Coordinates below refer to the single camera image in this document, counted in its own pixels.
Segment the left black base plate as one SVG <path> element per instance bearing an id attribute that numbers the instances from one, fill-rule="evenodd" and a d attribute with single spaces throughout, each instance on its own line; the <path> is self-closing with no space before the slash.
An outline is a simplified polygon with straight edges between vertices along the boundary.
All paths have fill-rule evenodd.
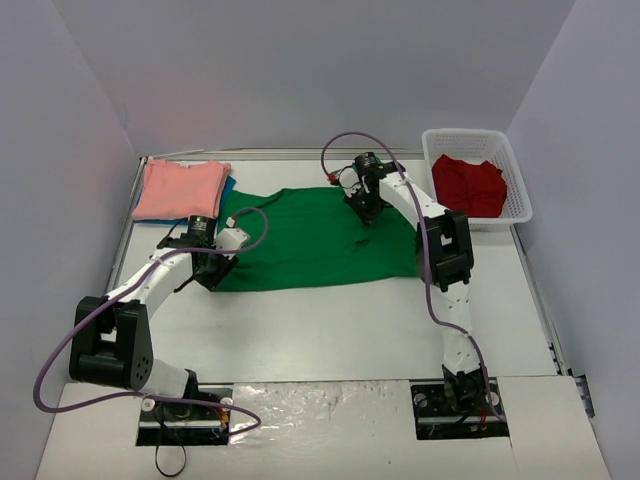
<path id="1" fill-rule="evenodd" d="M 135 445 L 224 446 L 229 443 L 230 410 L 221 407 L 142 401 Z"/>

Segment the red t shirt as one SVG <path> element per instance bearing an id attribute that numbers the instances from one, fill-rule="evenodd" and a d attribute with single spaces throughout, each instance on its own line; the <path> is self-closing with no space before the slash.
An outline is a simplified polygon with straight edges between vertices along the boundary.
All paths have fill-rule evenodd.
<path id="1" fill-rule="evenodd" d="M 497 218 L 508 196 L 503 172 L 488 161 L 470 164 L 442 154 L 432 167 L 436 195 L 450 210 L 468 217 Z"/>

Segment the pink folded t shirt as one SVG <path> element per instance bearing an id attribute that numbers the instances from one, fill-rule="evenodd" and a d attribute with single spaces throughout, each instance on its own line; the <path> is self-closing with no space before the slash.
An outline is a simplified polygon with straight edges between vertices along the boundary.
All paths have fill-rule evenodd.
<path id="1" fill-rule="evenodd" d="M 230 172 L 229 163 L 215 160 L 182 165 L 167 159 L 150 159 L 132 218 L 135 221 L 178 220 L 191 216 L 215 219 Z"/>

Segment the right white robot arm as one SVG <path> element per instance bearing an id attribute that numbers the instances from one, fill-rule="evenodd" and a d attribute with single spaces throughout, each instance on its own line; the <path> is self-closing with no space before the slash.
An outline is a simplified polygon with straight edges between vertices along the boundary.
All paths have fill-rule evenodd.
<path id="1" fill-rule="evenodd" d="M 440 205 L 397 163 L 374 153 L 351 165 L 355 183 L 343 188 L 344 201 L 365 225 L 391 207 L 415 232 L 416 264 L 425 284 L 427 310 L 443 341 L 443 398 L 465 413 L 486 391 L 483 361 L 472 339 L 469 284 L 474 266 L 469 223 L 462 212 Z"/>

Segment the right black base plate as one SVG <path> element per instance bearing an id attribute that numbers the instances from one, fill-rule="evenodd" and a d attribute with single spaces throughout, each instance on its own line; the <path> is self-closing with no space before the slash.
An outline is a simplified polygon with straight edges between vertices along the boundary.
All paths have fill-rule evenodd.
<path id="1" fill-rule="evenodd" d="M 491 395 L 472 399 L 456 412 L 445 396 L 442 381 L 412 382 L 415 435 L 419 441 L 508 438 L 509 426 L 497 382 L 490 382 Z"/>

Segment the blue folded t shirt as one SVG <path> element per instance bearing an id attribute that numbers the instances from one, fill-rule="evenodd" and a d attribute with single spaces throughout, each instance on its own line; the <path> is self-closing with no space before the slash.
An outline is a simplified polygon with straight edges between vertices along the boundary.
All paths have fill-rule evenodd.
<path id="1" fill-rule="evenodd" d="M 219 199 L 219 210 L 222 210 L 224 205 L 226 204 L 229 196 L 231 195 L 231 192 L 233 191 L 234 187 L 236 186 L 236 179 L 232 176 L 228 176 L 226 181 L 225 181 L 225 185 L 224 188 L 222 190 L 222 193 L 220 195 L 220 199 Z M 177 222 L 178 224 L 184 224 L 187 221 L 187 218 L 182 218 L 180 220 L 177 219 L 144 219 L 144 220 L 135 220 L 135 223 L 142 223 L 142 224 L 158 224 L 158 225 L 170 225 L 172 223 Z"/>

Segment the white plastic basket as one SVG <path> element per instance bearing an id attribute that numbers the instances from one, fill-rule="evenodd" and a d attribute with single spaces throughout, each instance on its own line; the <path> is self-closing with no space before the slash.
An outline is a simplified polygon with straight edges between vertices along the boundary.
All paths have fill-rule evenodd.
<path id="1" fill-rule="evenodd" d="M 441 203 L 433 177 L 433 166 L 441 155 L 471 165 L 484 161 L 501 171 L 507 197 L 497 218 L 470 217 L 470 229 L 502 230 L 531 220 L 533 211 L 516 156 L 508 137 L 497 130 L 438 128 L 422 133 L 422 147 L 428 165 L 427 181 L 432 197 Z"/>

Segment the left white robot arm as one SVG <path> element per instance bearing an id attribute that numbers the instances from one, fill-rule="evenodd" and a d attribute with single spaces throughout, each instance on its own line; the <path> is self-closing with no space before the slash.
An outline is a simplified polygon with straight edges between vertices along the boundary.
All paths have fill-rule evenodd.
<path id="1" fill-rule="evenodd" d="M 76 309 L 75 322 L 97 312 L 72 340 L 69 373 L 72 379 L 165 397 L 165 406 L 179 418 L 195 415 L 201 393 L 195 372 L 155 357 L 149 322 L 174 292 L 191 282 L 214 290 L 238 263 L 233 253 L 250 236 L 231 220 L 219 233 L 216 222 L 193 216 L 188 229 L 165 236 L 147 264 L 127 282 L 102 298 L 86 297 Z"/>

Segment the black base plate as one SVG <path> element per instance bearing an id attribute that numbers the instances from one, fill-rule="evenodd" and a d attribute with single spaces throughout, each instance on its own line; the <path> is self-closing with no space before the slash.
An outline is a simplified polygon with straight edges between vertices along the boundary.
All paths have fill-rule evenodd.
<path id="1" fill-rule="evenodd" d="M 230 410 L 221 407 L 142 401 L 135 445 L 224 446 L 229 443 Z"/>
<path id="2" fill-rule="evenodd" d="M 415 435 L 419 441 L 508 438 L 509 426 L 497 382 L 490 382 L 491 395 L 472 399 L 456 412 L 445 396 L 442 381 L 412 382 Z"/>

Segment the green t shirt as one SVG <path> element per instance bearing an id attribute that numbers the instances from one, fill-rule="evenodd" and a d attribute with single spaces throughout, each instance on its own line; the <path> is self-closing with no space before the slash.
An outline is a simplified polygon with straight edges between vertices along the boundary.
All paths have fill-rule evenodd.
<path id="1" fill-rule="evenodd" d="M 217 287 L 246 293 L 349 285 L 417 276 L 415 230 L 400 213 L 383 210 L 366 226 L 337 189 L 282 189 L 270 196 L 230 193 L 220 220 L 246 208 L 261 209 L 267 236 Z"/>

